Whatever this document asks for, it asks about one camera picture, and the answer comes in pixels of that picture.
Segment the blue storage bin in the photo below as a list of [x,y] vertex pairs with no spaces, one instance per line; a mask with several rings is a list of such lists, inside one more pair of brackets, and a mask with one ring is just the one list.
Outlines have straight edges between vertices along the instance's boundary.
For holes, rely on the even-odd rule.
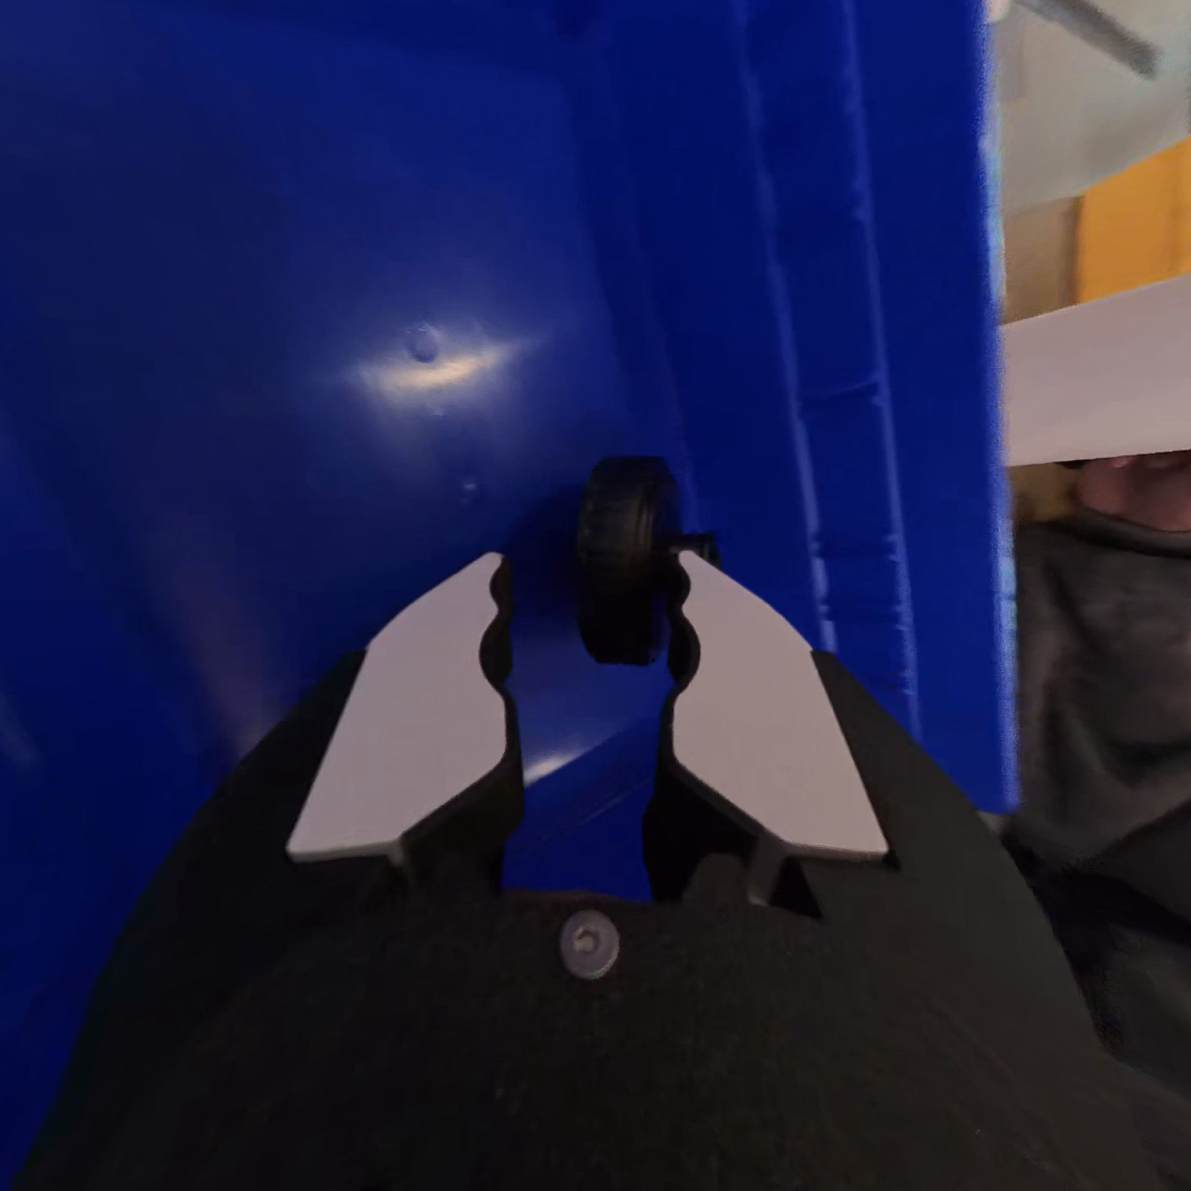
[[508,881],[647,894],[604,456],[1014,805],[984,9],[4,4],[4,1188],[187,823],[477,555]]

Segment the yellow storage bin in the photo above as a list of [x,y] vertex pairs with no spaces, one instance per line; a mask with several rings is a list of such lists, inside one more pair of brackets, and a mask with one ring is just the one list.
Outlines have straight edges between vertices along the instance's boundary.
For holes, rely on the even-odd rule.
[[1090,188],[1081,201],[1076,302],[1190,274],[1190,139]]

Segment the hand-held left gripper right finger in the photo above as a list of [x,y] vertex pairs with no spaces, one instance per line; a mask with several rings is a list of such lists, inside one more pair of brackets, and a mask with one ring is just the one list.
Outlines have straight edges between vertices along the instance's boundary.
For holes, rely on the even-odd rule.
[[710,857],[743,868],[756,904],[805,860],[890,862],[816,650],[696,550],[679,549],[669,575],[674,687],[645,813],[652,898],[683,901]]

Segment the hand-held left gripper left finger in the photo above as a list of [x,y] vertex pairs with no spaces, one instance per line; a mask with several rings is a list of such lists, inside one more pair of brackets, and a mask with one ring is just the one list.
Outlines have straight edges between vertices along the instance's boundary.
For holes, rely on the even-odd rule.
[[487,553],[368,645],[286,845],[296,863],[382,859],[415,881],[490,868],[524,816],[511,560]]

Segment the person's right forearm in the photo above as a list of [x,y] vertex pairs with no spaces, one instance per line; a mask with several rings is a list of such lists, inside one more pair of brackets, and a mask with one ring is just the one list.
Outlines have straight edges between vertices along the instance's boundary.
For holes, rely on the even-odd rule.
[[1009,847],[1110,1053],[1188,1097],[1188,534],[1072,514],[1015,555]]

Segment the person's right hand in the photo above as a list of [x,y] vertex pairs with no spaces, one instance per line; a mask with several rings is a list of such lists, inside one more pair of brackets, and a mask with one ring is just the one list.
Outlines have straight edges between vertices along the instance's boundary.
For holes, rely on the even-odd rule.
[[1190,532],[1190,451],[1090,460],[1076,498],[1086,511],[1139,529]]

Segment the black bottle lid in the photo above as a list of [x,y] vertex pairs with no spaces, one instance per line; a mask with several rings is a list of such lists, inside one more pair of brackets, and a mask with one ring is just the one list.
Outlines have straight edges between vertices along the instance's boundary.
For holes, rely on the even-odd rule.
[[692,552],[723,568],[717,539],[683,526],[681,487],[660,456],[614,456],[588,478],[575,558],[577,615],[596,663],[652,666],[668,643],[673,565]]

